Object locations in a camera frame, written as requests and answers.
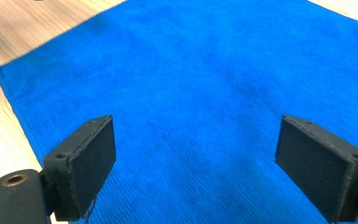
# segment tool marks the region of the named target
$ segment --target wooden table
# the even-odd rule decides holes
[[[0,0],[0,65],[122,0]],[[358,20],[358,0],[311,0]],[[0,176],[41,167],[0,88]]]

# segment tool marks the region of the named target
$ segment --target screw hole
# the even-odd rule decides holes
[[[12,187],[24,182],[27,175],[13,175],[3,182],[3,186]]]
[[[358,154],[351,154],[354,158],[358,159]]]
[[[66,157],[66,155],[68,155],[68,153],[60,153],[60,154],[58,154],[57,156],[56,156],[56,158],[57,159],[62,159],[62,158],[65,158]]]

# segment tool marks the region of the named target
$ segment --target microfiber cloth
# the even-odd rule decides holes
[[[130,0],[0,84],[40,162],[114,116],[89,223],[325,223],[275,151],[283,114],[358,146],[358,21],[299,0]]]

